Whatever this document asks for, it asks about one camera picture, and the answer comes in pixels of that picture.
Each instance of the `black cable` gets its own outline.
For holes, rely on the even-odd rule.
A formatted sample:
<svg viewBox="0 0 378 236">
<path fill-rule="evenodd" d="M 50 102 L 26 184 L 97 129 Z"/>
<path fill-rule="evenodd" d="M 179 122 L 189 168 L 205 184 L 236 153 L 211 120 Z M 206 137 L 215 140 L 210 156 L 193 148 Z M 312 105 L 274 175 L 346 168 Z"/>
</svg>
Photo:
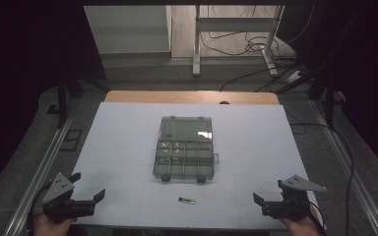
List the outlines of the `black cable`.
<svg viewBox="0 0 378 236">
<path fill-rule="evenodd" d="M 266 11 L 266 13 L 269 15 L 269 17 L 271 17 L 271 16 L 270 16 L 270 13 L 267 11 L 266 6 L 264 6 L 264 7 L 265 7 L 265 11 Z"/>
<path fill-rule="evenodd" d="M 267 37 L 255 36 L 255 37 L 250 37 L 250 39 L 247 39 L 247 34 L 249 34 L 249 33 L 246 32 L 245 35 L 244 35 L 244 38 L 247 41 L 247 45 L 245 46 L 246 51 L 258 52 L 258 51 L 262 51 L 265 48 L 265 46 L 266 46 L 265 43 L 263 43 L 263 42 L 252 42 L 252 41 L 253 41 L 253 39 L 256 39 L 256 38 L 267 38 Z"/>
<path fill-rule="evenodd" d="M 248 5 L 245 5 L 244 12 L 241 13 L 240 17 L 242 17 L 242 15 L 244 15 L 244 13 L 247 11 L 247 9 L 248 9 Z"/>
<path fill-rule="evenodd" d="M 317 226 L 318 232 L 320 234 L 322 234 L 323 236 L 327 236 L 323 226 L 321 226 L 320 221 L 315 217 L 315 215 L 313 215 L 311 212 L 308 212 L 306 216 L 308 216 L 312 220 L 312 222 L 315 224 L 315 226 Z"/>
<path fill-rule="evenodd" d="M 214 50 L 214 51 L 217 51 L 217 52 L 220 52 L 222 54 L 225 54 L 225 55 L 228 55 L 228 56 L 239 56 L 239 55 L 242 55 L 242 54 L 245 54 L 247 53 L 248 51 L 243 51 L 243 52 L 240 52 L 240 53 L 227 53 L 227 52 L 224 52 L 224 51 L 221 51 L 219 49 L 216 49 L 216 48 L 213 48 L 213 47 L 210 47 L 210 46 L 207 46 L 204 42 L 204 39 L 202 38 L 202 34 L 200 33 L 201 35 L 201 41 L 202 41 L 202 44 L 204 44 L 204 46 L 208 49 L 211 49 L 211 50 Z"/>
<path fill-rule="evenodd" d="M 318 206 L 312 202 L 308 202 L 309 204 L 315 206 L 315 208 L 318 209 L 318 211 L 320 212 L 321 214 L 321 218 L 322 218 L 322 228 L 325 229 L 325 218 L 324 218 L 324 215 L 322 214 L 322 211 L 318 208 Z"/>
<path fill-rule="evenodd" d="M 267 72 L 267 71 L 270 71 L 270 70 L 273 70 L 273 69 L 277 69 L 277 68 L 283 68 L 284 66 L 282 67 L 274 67 L 274 68 L 269 68 L 269 69 L 265 69 L 265 70 L 261 70 L 261 71 L 257 71 L 257 72 L 253 72 L 253 73 L 250 73 L 250 74 L 247 74 L 247 75 L 244 75 L 244 76 L 239 76 L 239 77 L 236 77 L 230 81 L 227 81 L 225 82 L 221 87 L 220 87 L 220 91 L 223 91 L 223 88 L 225 88 L 228 84 L 231 84 L 235 81 L 238 81 L 242 78 L 246 78 L 246 77 L 249 77 L 249 76 L 253 76 L 253 75 L 256 75 L 256 74 L 259 74 L 259 73 L 262 73 L 262 72 Z"/>
<path fill-rule="evenodd" d="M 220 36 L 211 36 L 211 32 L 208 31 L 208 36 L 212 39 L 217 39 L 217 38 L 226 37 L 226 36 L 230 36 L 230 35 L 234 35 L 234 34 L 238 34 L 238 33 L 242 33 L 242 32 L 243 31 L 236 31 L 236 32 L 226 33 L 226 34 L 223 34 L 223 35 L 220 35 Z"/>
<path fill-rule="evenodd" d="M 34 232 L 33 232 L 33 219 L 35 218 L 35 215 L 33 213 L 33 208 L 36 204 L 36 201 L 38 200 L 39 196 L 42 194 L 42 192 L 48 188 L 50 188 L 51 186 L 51 181 L 45 185 L 43 185 L 41 187 L 41 189 L 38 190 L 38 192 L 35 194 L 35 196 L 33 197 L 33 200 L 32 200 L 32 203 L 31 203 L 31 206 L 30 206 L 30 210 L 29 210 L 29 213 L 27 215 L 27 233 L 30 235 L 30 236 L 33 236 Z"/>
<path fill-rule="evenodd" d="M 338 137 L 340 137 L 340 139 L 342 140 L 343 144 L 346 146 L 346 151 L 349 155 L 349 160 L 350 160 L 350 172 L 349 172 L 348 182 L 346 186 L 346 236 L 347 236 L 349 233 L 349 194 L 351 190 L 352 177 L 354 175 L 354 157 L 352 155 L 351 149 L 349 148 L 349 145 L 346 139 L 342 136 L 342 134 L 336 131 L 334 127 L 330 127 L 328 125 L 323 125 L 323 124 L 318 124 L 318 123 L 292 123 L 289 125 L 290 126 L 296 126 L 296 125 L 321 126 L 321 127 L 327 128 L 330 131 L 336 133 Z"/>
<path fill-rule="evenodd" d="M 254 92 L 258 92 L 260 91 L 261 89 L 264 89 L 265 87 L 269 87 L 271 85 L 273 85 L 274 83 L 276 83 L 287 71 L 291 70 L 293 68 L 293 66 L 297 65 L 297 63 L 294 63 L 292 65 L 288 65 L 288 68 L 286 70 L 284 70 L 278 77 L 272 79 L 271 81 L 269 81 L 268 83 L 266 83 L 265 85 L 257 88 Z"/>
<path fill-rule="evenodd" d="M 256 7 L 257 7 L 257 5 L 254 5 L 253 14 L 251 14 L 251 17 L 254 16 L 254 13 L 256 12 Z"/>
<path fill-rule="evenodd" d="M 311 203 L 310 201 L 300 203 L 296 198 L 292 197 L 291 195 L 289 195 L 287 193 L 283 193 L 283 196 L 288 197 L 291 201 L 295 202 L 298 206 L 302 206 L 302 204 L 311 204 L 311 205 L 317 207 L 315 204 Z M 318 232 L 320 234 L 324 235 L 324 236 L 327 236 L 327 234 L 325 233 L 325 230 L 324 230 L 324 227 L 325 227 L 324 217 L 322 215 L 321 210 L 318 207 L 317 207 L 317 209 L 320 211 L 320 214 L 321 214 L 321 217 L 322 217 L 322 222 L 323 222 L 322 225 L 321 225 L 321 222 L 315 217 L 315 215 L 310 210 L 308 210 L 308 209 L 305 210 L 301 207 L 298 207 L 296 210 L 304 212 L 306 214 L 306 216 L 308 216 L 309 219 L 311 219 L 311 221 L 315 224 L 315 226 L 318 229 Z"/>
<path fill-rule="evenodd" d="M 276 55 L 274 50 L 270 50 L 270 52 L 272 53 L 272 58 L 276 59 L 276 60 L 286 60 L 286 61 L 290 61 L 290 60 L 296 60 L 296 57 L 294 57 L 294 54 L 291 54 L 289 56 L 282 56 L 279 52 L 278 54 L 279 55 Z"/>
<path fill-rule="evenodd" d="M 293 117 L 293 119 L 295 119 L 296 121 L 298 121 L 299 123 L 301 122 L 298 118 L 296 118 L 292 113 L 290 113 L 285 107 L 284 107 L 284 111 L 290 115 L 291 117 Z M 306 134 L 306 126 L 302 126 L 303 127 L 303 132 L 302 133 L 295 133 L 293 132 L 295 135 L 305 135 Z"/>
<path fill-rule="evenodd" d="M 308 18 L 308 22 L 306 23 L 305 27 L 303 28 L 302 32 L 297 36 L 295 37 L 294 39 L 290 40 L 289 42 L 286 42 L 285 44 L 283 44 L 282 46 L 285 46 L 285 45 L 289 45 L 290 43 L 292 43 L 293 41 L 297 40 L 300 36 L 303 35 L 303 33 L 306 31 L 306 29 L 308 28 L 309 26 L 309 23 L 311 22 L 311 19 L 312 19 L 312 15 L 314 13 L 314 9 L 315 9 L 315 6 L 312 6 L 312 10 L 311 10 L 311 13 L 309 15 L 309 18 Z"/>
<path fill-rule="evenodd" d="M 210 5 L 208 5 L 208 13 L 207 13 L 207 17 L 209 17 L 210 16 Z M 216 15 L 217 16 L 217 13 L 215 12 L 215 10 L 214 10 L 214 5 L 213 5 L 213 12 L 214 12 L 214 15 Z"/>
</svg>

